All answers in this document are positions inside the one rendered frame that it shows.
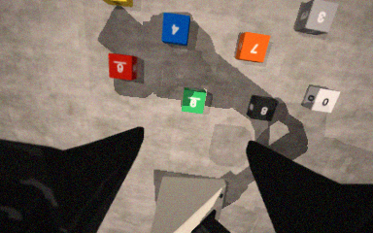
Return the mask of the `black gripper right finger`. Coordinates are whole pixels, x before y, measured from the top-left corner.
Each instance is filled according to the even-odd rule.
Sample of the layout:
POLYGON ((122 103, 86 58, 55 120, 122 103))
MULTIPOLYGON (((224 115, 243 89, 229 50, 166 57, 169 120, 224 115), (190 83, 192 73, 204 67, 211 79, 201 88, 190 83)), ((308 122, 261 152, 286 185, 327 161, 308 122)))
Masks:
POLYGON ((357 233, 373 215, 373 183, 332 181, 255 141, 246 156, 276 233, 357 233))

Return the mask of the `green digit block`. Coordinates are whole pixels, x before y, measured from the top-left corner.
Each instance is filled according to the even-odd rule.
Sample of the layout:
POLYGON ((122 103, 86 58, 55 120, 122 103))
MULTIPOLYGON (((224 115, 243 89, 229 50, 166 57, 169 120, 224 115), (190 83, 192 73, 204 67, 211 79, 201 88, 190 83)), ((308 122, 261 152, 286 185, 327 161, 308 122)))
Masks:
POLYGON ((203 114, 205 99, 206 90, 185 87, 182 112, 203 114))

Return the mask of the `red block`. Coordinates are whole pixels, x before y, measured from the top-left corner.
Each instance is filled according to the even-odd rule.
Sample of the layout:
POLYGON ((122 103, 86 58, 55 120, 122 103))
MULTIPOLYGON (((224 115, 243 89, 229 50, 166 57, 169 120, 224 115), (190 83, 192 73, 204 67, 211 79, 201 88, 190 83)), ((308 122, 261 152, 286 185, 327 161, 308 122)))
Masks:
POLYGON ((109 53, 109 78, 136 79, 137 56, 109 53))

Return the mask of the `blue block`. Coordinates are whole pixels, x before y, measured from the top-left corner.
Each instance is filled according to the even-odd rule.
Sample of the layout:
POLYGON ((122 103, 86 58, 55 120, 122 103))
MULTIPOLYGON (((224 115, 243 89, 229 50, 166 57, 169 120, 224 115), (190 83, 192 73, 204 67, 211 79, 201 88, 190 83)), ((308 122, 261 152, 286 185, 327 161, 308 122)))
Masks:
POLYGON ((165 44, 187 46, 190 16, 164 13, 161 41, 165 44))

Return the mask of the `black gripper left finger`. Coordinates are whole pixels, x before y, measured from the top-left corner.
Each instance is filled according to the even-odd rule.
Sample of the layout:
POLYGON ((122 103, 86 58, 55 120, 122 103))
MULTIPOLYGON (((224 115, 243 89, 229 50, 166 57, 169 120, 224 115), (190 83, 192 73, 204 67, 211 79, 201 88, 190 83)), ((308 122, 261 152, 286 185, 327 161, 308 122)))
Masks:
POLYGON ((0 139, 0 182, 41 189, 57 233, 97 233, 143 140, 140 126, 68 150, 0 139))

